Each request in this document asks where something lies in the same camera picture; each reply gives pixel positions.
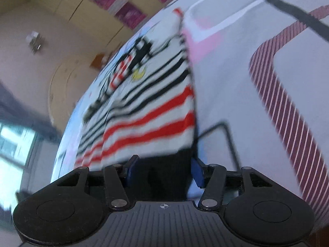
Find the cream wooden headboard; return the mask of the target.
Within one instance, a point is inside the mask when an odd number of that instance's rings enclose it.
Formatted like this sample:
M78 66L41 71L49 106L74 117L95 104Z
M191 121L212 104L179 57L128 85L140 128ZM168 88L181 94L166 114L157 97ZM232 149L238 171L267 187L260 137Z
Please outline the cream wooden headboard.
M70 55L55 70L49 87L50 120L62 133L80 98L99 74L90 67L92 58Z

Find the patterned white bed quilt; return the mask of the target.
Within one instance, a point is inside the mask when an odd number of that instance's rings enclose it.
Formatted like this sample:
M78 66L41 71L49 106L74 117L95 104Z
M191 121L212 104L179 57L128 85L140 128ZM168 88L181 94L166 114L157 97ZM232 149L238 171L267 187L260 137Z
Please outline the patterned white bed quilt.
M83 115L114 64L174 9L183 12L195 96L197 156L249 166L302 198L328 226L328 0L178 0L125 43L83 95L60 143L52 180L75 169Z

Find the white striped cat sweater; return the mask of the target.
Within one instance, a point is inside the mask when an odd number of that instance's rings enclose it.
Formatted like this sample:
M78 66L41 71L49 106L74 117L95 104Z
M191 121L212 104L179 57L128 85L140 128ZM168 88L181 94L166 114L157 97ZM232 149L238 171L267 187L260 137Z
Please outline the white striped cat sweater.
M182 20L174 9L137 38L82 118L75 167L137 156L127 183L138 200L185 200L192 181L195 96Z

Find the cream wardrobe with posters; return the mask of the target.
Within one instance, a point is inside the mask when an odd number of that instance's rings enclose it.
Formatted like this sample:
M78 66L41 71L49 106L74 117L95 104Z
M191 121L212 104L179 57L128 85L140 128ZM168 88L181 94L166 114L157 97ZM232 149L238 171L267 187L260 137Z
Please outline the cream wardrobe with posters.
M173 0L32 0L113 51Z

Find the window with daylight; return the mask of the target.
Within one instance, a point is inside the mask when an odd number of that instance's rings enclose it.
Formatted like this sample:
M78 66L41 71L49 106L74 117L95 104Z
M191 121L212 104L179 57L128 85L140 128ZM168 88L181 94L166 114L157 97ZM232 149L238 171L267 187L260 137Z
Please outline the window with daylight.
M1 207L13 211L16 193L27 190L31 178L35 131L21 126L1 124Z

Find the orange patterned pillow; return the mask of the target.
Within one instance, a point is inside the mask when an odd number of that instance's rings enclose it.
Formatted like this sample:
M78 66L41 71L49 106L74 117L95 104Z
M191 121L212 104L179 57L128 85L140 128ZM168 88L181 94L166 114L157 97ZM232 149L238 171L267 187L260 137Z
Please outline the orange patterned pillow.
M91 62L90 67L92 69L101 71L108 62L109 56L105 53L97 54L94 60Z

